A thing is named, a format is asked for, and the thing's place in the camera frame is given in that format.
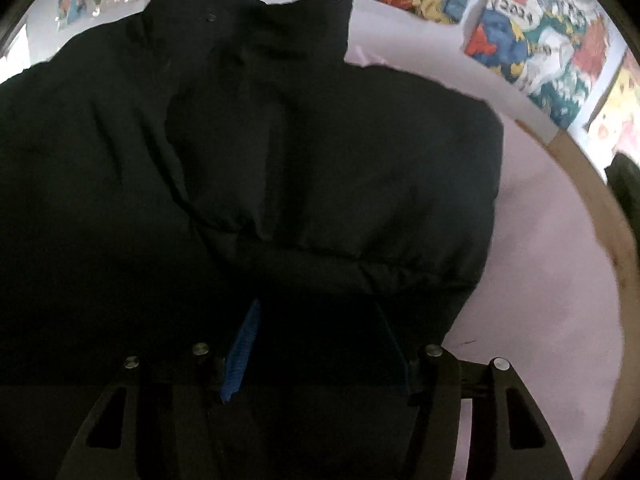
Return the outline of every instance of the black metal bracket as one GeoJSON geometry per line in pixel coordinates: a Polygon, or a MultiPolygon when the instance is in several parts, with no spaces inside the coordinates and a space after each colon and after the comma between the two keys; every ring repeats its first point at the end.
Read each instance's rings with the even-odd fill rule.
{"type": "Polygon", "coordinates": [[[466,480],[572,480],[542,412],[507,360],[458,361],[429,345],[412,369],[410,404],[419,410],[402,480],[450,479],[462,399],[473,400],[466,480]]]}
{"type": "MultiPolygon", "coordinates": [[[[208,347],[171,363],[128,358],[78,431],[57,480],[228,479],[214,434],[225,363],[208,347]]],[[[409,397],[418,415],[401,480],[449,480],[460,402],[473,400],[466,480],[572,480],[540,409],[511,364],[418,352],[409,397]]]]}

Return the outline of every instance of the puffer jacket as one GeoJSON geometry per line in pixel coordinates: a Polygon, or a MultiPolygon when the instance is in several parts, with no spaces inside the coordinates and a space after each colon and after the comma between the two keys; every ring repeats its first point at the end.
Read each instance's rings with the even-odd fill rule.
{"type": "Polygon", "coordinates": [[[126,356],[228,347],[254,298],[248,384],[397,386],[393,363],[443,340],[486,261],[502,125],[436,82],[345,64],[350,14],[152,0],[0,86],[0,440],[31,477],[52,478],[126,356]]]}

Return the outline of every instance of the bolt head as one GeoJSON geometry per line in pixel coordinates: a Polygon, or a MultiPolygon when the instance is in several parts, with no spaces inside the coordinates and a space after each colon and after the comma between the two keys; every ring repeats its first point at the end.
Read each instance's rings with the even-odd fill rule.
{"type": "Polygon", "coordinates": [[[140,360],[135,355],[127,357],[124,361],[124,367],[128,370],[131,370],[132,368],[136,368],[139,364],[140,364],[140,360]]]}
{"type": "Polygon", "coordinates": [[[427,345],[425,350],[429,357],[440,357],[442,355],[442,347],[439,345],[427,345]]]}
{"type": "Polygon", "coordinates": [[[507,359],[504,359],[502,357],[497,357],[494,359],[494,366],[498,368],[498,370],[501,370],[503,372],[511,368],[510,362],[508,362],[507,359]]]}
{"type": "Polygon", "coordinates": [[[193,348],[191,349],[191,352],[193,352],[193,355],[205,355],[209,353],[209,345],[206,343],[196,343],[195,345],[193,345],[193,348]]]}

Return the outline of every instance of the pink fabric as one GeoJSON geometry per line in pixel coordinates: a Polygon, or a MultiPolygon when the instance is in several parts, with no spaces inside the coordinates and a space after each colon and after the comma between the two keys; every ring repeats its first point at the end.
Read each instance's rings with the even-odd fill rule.
{"type": "MultiPolygon", "coordinates": [[[[570,179],[513,121],[503,123],[489,258],[444,346],[469,361],[507,358],[580,478],[620,374],[616,279],[570,179]]],[[[454,478],[462,480],[468,448],[459,452],[454,478]]]]}

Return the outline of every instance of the blue strap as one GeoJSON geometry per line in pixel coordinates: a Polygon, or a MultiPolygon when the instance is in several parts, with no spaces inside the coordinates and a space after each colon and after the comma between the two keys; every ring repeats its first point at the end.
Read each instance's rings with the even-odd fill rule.
{"type": "Polygon", "coordinates": [[[229,402],[231,396],[240,389],[259,328],[260,301],[254,300],[226,358],[225,380],[220,388],[222,402],[229,402]]]}

